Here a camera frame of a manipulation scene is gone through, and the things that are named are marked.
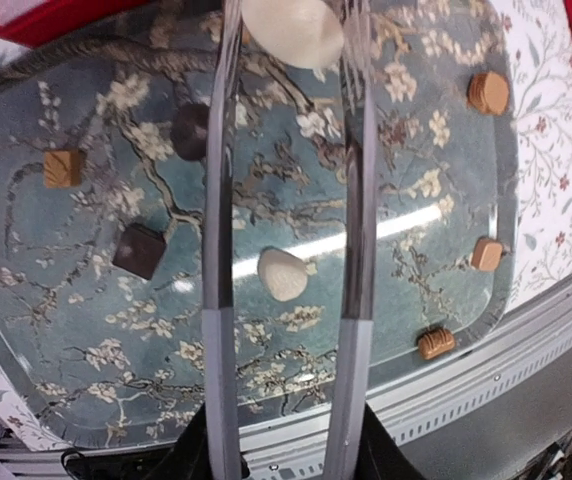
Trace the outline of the dark oval chocolate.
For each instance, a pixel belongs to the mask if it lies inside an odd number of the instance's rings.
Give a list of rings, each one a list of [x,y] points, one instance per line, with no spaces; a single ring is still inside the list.
[[[170,140],[176,154],[186,161],[201,161],[206,155],[209,107],[201,103],[179,106],[172,122]]]

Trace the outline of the dark square chocolate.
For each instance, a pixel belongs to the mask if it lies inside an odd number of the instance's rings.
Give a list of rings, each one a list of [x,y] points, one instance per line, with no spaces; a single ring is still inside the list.
[[[117,242],[112,264],[151,280],[166,250],[164,236],[140,223],[129,224]]]

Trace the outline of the white oval chocolate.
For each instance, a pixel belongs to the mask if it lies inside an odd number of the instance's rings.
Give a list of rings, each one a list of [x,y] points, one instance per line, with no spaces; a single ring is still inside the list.
[[[276,59],[301,69],[326,68],[341,57],[344,33],[325,1],[242,1],[244,26]]]

